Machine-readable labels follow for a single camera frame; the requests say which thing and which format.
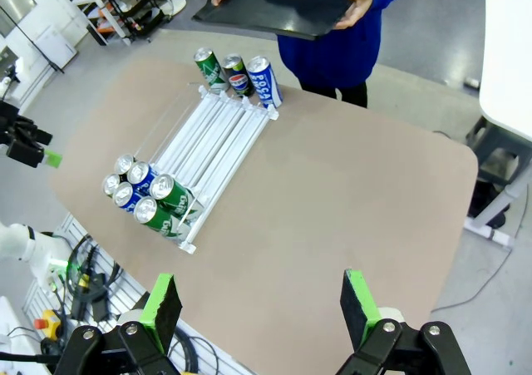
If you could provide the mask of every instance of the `black tray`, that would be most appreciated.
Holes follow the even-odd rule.
[[[350,0],[211,0],[192,19],[219,26],[315,40],[330,32]]]

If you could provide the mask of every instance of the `soda can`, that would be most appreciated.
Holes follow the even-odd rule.
[[[135,206],[142,198],[142,194],[138,190],[135,190],[129,182],[121,182],[113,194],[115,205],[128,213],[133,213]]]
[[[251,96],[254,93],[253,83],[249,80],[244,61],[238,53],[230,53],[222,61],[229,84],[238,95]]]
[[[127,180],[141,194],[145,196],[150,194],[151,181],[158,175],[157,171],[145,161],[137,161],[127,172]]]
[[[150,196],[142,198],[133,213],[135,220],[151,228],[166,238],[185,240],[190,232],[190,226],[157,204],[157,200]]]
[[[227,77],[212,49],[200,48],[195,53],[194,60],[214,93],[220,94],[221,91],[227,91],[229,88]]]
[[[104,178],[103,185],[101,186],[103,193],[111,198],[120,183],[121,179],[118,174],[109,174]]]
[[[116,159],[115,173],[120,177],[120,181],[127,181],[127,172],[136,163],[136,159],[133,155],[125,154]]]
[[[264,107],[268,107],[268,105],[281,106],[283,96],[277,80],[275,80],[272,65],[267,58],[254,57],[249,61],[248,74]]]
[[[186,216],[187,221],[196,220],[203,212],[203,206],[194,198],[192,192],[168,174],[156,176],[151,182],[150,195],[179,218],[183,218],[190,208]]]

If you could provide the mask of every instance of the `bolt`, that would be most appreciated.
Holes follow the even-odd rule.
[[[440,334],[440,329],[436,326],[436,325],[432,325],[430,328],[429,328],[429,333],[432,335],[432,336],[438,336]]]
[[[83,338],[85,340],[89,340],[89,339],[92,339],[92,337],[94,336],[94,331],[92,329],[88,329],[86,330],[84,333],[83,333]]]
[[[136,333],[136,331],[137,331],[137,327],[136,327],[135,324],[130,325],[130,326],[127,327],[127,329],[126,329],[126,333],[127,333],[128,335],[130,335],[130,336],[131,336],[131,335],[134,335],[134,334]]]
[[[396,326],[393,323],[385,323],[382,326],[382,329],[384,329],[386,332],[393,332],[396,330]]]

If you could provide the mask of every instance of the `black pole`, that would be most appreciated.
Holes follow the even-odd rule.
[[[39,53],[41,53],[42,57],[44,57],[44,58],[47,60],[48,65],[50,65],[50,67],[51,67],[53,70],[55,70],[56,72],[61,72],[61,73],[65,74],[65,72],[63,71],[63,69],[61,69],[58,65],[56,65],[54,62],[52,62],[52,60],[51,60],[49,57],[47,57],[47,55],[41,50],[41,48],[39,48],[39,47],[37,46],[37,44],[36,44],[35,42],[33,42],[33,40],[32,40],[30,37],[27,36],[27,34],[24,32],[24,30],[22,30],[22,29],[20,28],[20,26],[18,26],[18,23],[15,22],[15,20],[11,17],[11,15],[9,15],[9,13],[6,12],[6,10],[3,8],[2,5],[0,5],[0,9],[2,9],[2,12],[5,13],[5,15],[9,18],[9,20],[11,20],[11,22],[15,25],[15,27],[16,27],[18,30],[20,30],[20,32],[21,32],[22,34],[24,34],[24,37],[27,38],[27,40],[28,40],[28,41],[29,41],[29,42],[35,47],[35,49],[37,49],[37,50],[39,51]]]

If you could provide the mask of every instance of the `beige tabletop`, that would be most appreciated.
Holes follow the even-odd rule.
[[[279,119],[189,255],[113,206],[101,182],[198,80],[195,67],[139,59],[72,138],[52,187],[98,243],[147,289],[159,273],[174,273],[182,318],[262,374],[335,373],[352,353],[339,304],[345,268],[363,271],[378,305],[424,323],[460,238],[477,171],[472,152],[285,87]]]

